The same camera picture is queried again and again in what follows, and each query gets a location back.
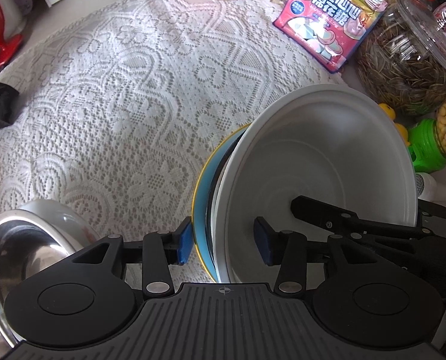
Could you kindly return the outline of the white bowl with orange logo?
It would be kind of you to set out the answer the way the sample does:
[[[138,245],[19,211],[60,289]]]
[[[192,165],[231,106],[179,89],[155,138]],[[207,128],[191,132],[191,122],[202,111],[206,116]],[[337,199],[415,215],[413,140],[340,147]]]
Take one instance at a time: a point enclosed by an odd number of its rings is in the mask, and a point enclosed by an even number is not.
[[[343,85],[310,85],[281,97],[251,123],[224,169],[212,210],[218,281],[276,280],[277,268],[264,265],[253,238],[257,217],[311,241],[329,236],[293,216],[291,201],[300,195],[361,219],[416,224],[407,146],[374,100]]]

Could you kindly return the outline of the stainless steel bowl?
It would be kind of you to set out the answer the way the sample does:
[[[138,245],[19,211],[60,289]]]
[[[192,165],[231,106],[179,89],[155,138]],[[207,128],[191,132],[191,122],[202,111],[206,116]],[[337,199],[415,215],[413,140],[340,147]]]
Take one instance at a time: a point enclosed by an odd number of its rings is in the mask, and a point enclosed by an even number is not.
[[[0,214],[0,335],[9,347],[21,340],[9,326],[4,311],[9,292],[79,249],[54,225],[30,211]]]

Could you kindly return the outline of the green gumball candy dispenser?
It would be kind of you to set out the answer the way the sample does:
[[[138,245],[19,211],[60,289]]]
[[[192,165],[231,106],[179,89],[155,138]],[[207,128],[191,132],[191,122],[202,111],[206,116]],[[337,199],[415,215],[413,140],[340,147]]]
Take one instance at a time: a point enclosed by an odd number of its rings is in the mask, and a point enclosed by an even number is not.
[[[409,152],[416,172],[432,173],[446,167],[446,102],[435,118],[421,119],[408,130]]]

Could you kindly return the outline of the floral white shallow bowl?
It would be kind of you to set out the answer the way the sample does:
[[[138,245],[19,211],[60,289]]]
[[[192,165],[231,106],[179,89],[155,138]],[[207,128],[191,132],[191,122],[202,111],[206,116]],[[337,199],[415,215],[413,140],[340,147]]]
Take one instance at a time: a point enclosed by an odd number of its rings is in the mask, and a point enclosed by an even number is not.
[[[64,257],[93,244],[98,234],[68,206],[54,200],[38,199],[19,208],[29,222],[50,236]]]

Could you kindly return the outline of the yellow rubber duck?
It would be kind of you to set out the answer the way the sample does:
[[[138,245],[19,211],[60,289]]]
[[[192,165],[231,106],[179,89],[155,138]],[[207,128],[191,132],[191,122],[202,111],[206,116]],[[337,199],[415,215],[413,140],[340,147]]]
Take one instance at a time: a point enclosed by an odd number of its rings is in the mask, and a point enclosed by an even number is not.
[[[409,139],[408,139],[408,130],[407,130],[407,128],[404,125],[396,122],[396,112],[389,105],[387,105],[386,103],[379,103],[378,106],[391,119],[391,121],[393,122],[395,128],[399,132],[399,135],[403,139],[405,145],[407,147],[409,147],[410,146],[410,142],[409,142]]]

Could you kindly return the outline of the sunflower seed glass jar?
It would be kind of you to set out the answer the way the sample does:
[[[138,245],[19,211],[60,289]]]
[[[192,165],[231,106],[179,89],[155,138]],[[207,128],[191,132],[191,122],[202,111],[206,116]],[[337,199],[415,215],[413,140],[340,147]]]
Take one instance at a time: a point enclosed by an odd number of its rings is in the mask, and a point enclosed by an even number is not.
[[[366,92],[406,116],[446,100],[446,33],[416,0],[396,0],[356,51]]]

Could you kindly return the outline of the white lace tablecloth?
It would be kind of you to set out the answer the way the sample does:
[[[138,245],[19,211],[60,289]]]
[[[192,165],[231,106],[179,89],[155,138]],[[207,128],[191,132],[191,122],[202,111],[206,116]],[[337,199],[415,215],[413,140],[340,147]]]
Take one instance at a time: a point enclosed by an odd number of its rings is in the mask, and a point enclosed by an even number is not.
[[[0,130],[0,214],[69,206],[128,241],[178,224],[211,152],[275,100],[342,84],[273,26],[272,0],[120,0],[0,73],[20,92]]]

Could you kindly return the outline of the pink marshmallow bag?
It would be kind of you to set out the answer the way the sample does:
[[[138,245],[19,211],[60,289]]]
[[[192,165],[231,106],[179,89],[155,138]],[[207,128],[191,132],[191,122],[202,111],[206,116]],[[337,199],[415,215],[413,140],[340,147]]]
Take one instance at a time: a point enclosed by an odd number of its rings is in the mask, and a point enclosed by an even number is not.
[[[386,0],[287,0],[273,25],[335,73],[373,29]]]

